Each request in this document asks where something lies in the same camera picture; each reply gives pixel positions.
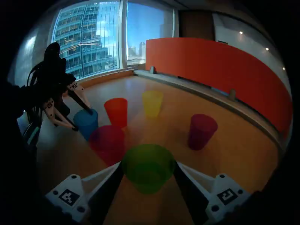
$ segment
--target orange wall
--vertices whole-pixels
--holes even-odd
[[[180,76],[229,93],[288,133],[292,102],[277,75],[254,56],[235,47],[198,38],[146,41],[146,70]]]

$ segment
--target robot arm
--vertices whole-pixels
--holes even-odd
[[[62,94],[73,98],[89,114],[92,114],[90,103],[84,95],[83,88],[72,74],[66,73],[66,59],[59,57],[60,46],[50,44],[44,55],[43,62],[36,65],[27,80],[27,92],[33,96],[34,102],[27,104],[26,110],[30,122],[39,117],[37,126],[41,127],[42,111],[56,126],[61,125],[77,131],[77,127],[68,119],[70,109],[62,102]]]
[[[46,198],[78,223],[102,224],[123,175],[121,162],[83,179],[72,174]],[[218,223],[250,196],[226,174],[212,178],[177,162],[174,176],[195,224]]]

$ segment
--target building facade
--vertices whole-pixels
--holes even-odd
[[[66,73],[76,79],[119,68],[119,2],[74,5],[62,9],[53,42],[66,58]]]

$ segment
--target orange cup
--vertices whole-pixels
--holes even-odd
[[[110,99],[104,103],[111,125],[119,128],[127,126],[127,104],[127,100],[120,97]]]

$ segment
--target translucent cup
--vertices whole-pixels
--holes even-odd
[[[126,152],[122,168],[140,193],[153,194],[172,176],[175,160],[167,149],[159,145],[142,144]]]
[[[74,124],[87,141],[91,133],[98,128],[98,113],[94,109],[91,110],[93,112],[92,115],[83,109],[76,113],[73,118]]]
[[[188,145],[193,150],[201,150],[217,131],[217,122],[204,114],[195,114],[190,121]]]
[[[147,117],[158,116],[163,96],[163,93],[159,91],[146,91],[142,94],[144,110]]]
[[[104,104],[111,125],[120,128],[127,126],[127,104],[124,98],[113,98]]]
[[[125,154],[124,132],[117,126],[96,129],[88,140],[91,149],[108,165],[121,161]]]

